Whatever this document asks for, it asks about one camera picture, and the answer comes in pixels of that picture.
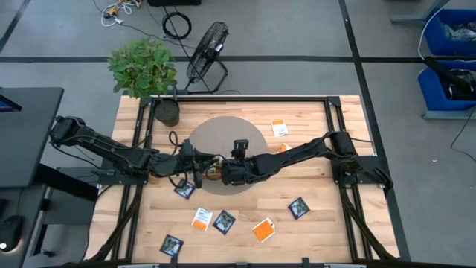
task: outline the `card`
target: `card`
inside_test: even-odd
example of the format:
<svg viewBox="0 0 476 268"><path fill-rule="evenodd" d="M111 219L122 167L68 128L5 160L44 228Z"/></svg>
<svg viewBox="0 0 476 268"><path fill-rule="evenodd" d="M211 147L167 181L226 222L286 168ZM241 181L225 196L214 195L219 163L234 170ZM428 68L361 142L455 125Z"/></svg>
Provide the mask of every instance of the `card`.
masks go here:
<svg viewBox="0 0 476 268"><path fill-rule="evenodd" d="M195 217L193 218L192 226L195 226L196 228L201 229L202 231L207 231L212 217L213 212L209 212L203 208L199 208L197 209Z"/></svg>
<svg viewBox="0 0 476 268"><path fill-rule="evenodd" d="M166 235L161 246L161 252L169 255L170 257L176 257L179 255L180 249L183 245L184 241L171 235Z"/></svg>
<svg viewBox="0 0 476 268"><path fill-rule="evenodd" d="M253 232L261 243L274 235L274 231L274 224L269 218L264 219L264 221L253 227Z"/></svg>
<svg viewBox="0 0 476 268"><path fill-rule="evenodd" d="M217 228L222 234L226 235L228 230L230 230L231 226L235 223L235 218L231 216L226 211L222 211L220 215L218 215L213 227Z"/></svg>
<svg viewBox="0 0 476 268"><path fill-rule="evenodd" d="M289 134L288 128L283 119L271 121L271 128L273 129L274 137L281 137Z"/></svg>
<svg viewBox="0 0 476 268"><path fill-rule="evenodd" d="M189 199L193 191L195 190L195 185L191 184L190 182L185 182L185 179L181 179L180 182L178 182L178 185L182 186L173 189L173 191Z"/></svg>
<svg viewBox="0 0 476 268"><path fill-rule="evenodd" d="M288 208L295 220L299 219L309 211L309 207L304 202L302 197L297 198L293 203L291 203L291 205L289 205Z"/></svg>

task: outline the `blue storage container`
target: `blue storage container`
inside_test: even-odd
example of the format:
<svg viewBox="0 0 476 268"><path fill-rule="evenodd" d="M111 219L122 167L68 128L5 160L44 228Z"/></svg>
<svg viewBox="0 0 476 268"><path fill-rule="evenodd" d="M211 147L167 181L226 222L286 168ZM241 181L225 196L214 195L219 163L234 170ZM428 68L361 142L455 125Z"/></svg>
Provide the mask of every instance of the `blue storage container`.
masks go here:
<svg viewBox="0 0 476 268"><path fill-rule="evenodd" d="M476 61L463 62L439 60L438 62L449 70L458 68L476 71ZM426 106L430 111L466 111L476 105L476 100L449 100L445 96L445 92L443 91L437 73L430 68L427 68L419 74L418 82L422 89Z"/></svg>
<svg viewBox="0 0 476 268"><path fill-rule="evenodd" d="M476 56L476 41L451 40L445 34L443 23L449 26L476 22L476 10L441 10L425 30L431 53L447 56Z"/></svg>

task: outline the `wooden tabletop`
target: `wooden tabletop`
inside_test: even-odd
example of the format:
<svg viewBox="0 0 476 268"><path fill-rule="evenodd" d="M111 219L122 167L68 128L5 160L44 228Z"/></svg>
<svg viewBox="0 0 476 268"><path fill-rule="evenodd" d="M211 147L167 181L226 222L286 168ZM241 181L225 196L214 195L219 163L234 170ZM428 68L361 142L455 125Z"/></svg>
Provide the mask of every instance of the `wooden tabletop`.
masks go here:
<svg viewBox="0 0 476 268"><path fill-rule="evenodd" d="M359 96L341 96L341 102L347 131L353 138L369 140ZM237 116L254 124L265 137L270 153L277 152L283 142L296 147L328 131L321 103L187 102L180 105L181 120L177 126L165 127L154 120L153 148L171 153L169 131L175 130L181 142L202 122L223 115ZM131 144L137 112L138 100L122 97L113 139ZM147 115L148 112L141 138L145 135ZM270 125L273 119L284 119L289 134L275 138ZM373 153L370 143L354 141L354 145L362 156ZM378 185L360 185L359 188L369 228L387 251L398 255L382 189ZM123 186L114 186L98 201L86 258L100 248L115 227L122 190ZM305 200L311 211L295 220L287 207L298 197ZM212 211L212 222L221 210L232 214L237 221L226 235L211 225L203 232L191 226L197 208ZM267 217L274 222L276 233L260 243L251 228ZM361 236L355 224L354 229L359 254L363 257ZM133 261L168 263L170 256L159 252L168 234L184 241L178 256L180 263L299 263L302 257L309 257L311 262L350 261L341 199L326 159L310 159L286 167L268 181L231 196L197 189L186 200L173 191L167 179L150 177L142 194Z"/></svg>

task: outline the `orange card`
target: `orange card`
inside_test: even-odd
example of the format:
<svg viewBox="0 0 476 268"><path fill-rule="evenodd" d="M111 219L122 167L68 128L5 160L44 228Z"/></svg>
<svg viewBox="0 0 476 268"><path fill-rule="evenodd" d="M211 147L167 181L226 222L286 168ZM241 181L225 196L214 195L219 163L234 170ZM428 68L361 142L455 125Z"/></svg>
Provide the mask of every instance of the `orange card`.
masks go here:
<svg viewBox="0 0 476 268"><path fill-rule="evenodd" d="M195 217L192 220L192 226L196 228L207 231L208 225L210 224L211 218L213 216L213 212L208 212L203 208L199 208L196 213Z"/></svg>
<svg viewBox="0 0 476 268"><path fill-rule="evenodd" d="M269 218L266 218L253 228L253 232L258 237L258 240L262 243L274 235L274 224Z"/></svg>

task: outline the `fan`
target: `fan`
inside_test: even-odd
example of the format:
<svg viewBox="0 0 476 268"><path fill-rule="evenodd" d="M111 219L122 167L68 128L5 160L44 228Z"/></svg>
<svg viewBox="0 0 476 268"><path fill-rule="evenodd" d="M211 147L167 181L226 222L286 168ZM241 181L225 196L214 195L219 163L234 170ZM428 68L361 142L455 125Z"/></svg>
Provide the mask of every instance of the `fan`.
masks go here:
<svg viewBox="0 0 476 268"><path fill-rule="evenodd" d="M205 35L200 40L193 56L190 58L190 63L187 68L188 84L185 86L185 91L188 94L200 94L200 93L214 93L222 85L223 80L228 76L228 70L219 59L219 54L223 49L223 43L228 35L228 27L224 22L214 22ZM203 79L207 74L208 69L214 62L218 62L220 66L225 70L225 74L222 79L216 85L214 90L190 92L188 87Z"/></svg>

